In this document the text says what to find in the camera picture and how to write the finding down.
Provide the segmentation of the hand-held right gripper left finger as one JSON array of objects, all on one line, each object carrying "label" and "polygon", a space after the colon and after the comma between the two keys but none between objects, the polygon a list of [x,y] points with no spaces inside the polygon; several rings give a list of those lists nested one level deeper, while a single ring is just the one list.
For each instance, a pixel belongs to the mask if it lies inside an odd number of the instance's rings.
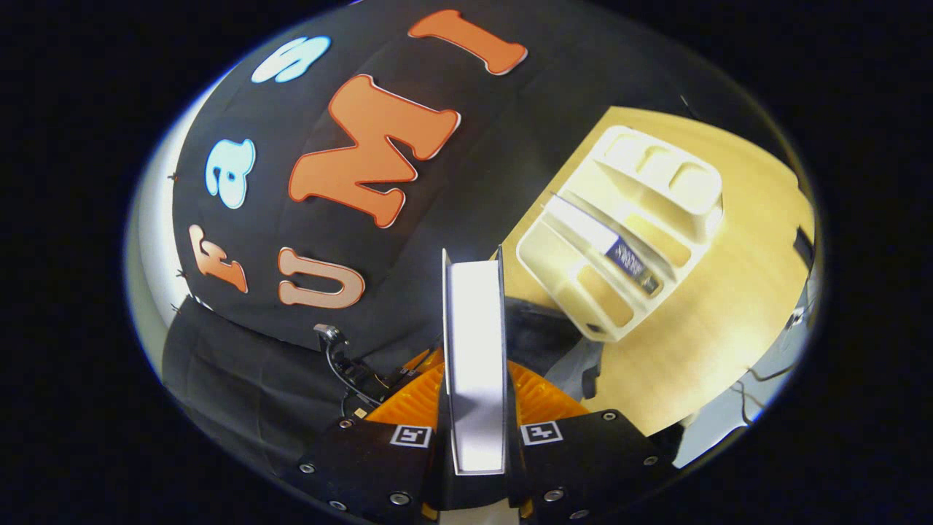
[{"label": "hand-held right gripper left finger", "polygon": [[376,408],[360,408],[313,439],[297,488],[349,519],[437,524],[433,469],[440,445],[444,358],[427,349],[388,379]]}]

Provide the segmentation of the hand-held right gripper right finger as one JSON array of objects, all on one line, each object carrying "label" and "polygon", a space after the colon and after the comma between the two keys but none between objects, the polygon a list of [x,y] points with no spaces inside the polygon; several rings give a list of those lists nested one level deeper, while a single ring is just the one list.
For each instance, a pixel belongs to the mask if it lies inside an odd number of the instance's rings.
[{"label": "hand-held right gripper right finger", "polygon": [[528,368],[507,369],[516,418],[507,488],[520,523],[596,523],[666,485],[667,456],[619,411],[590,411]]}]

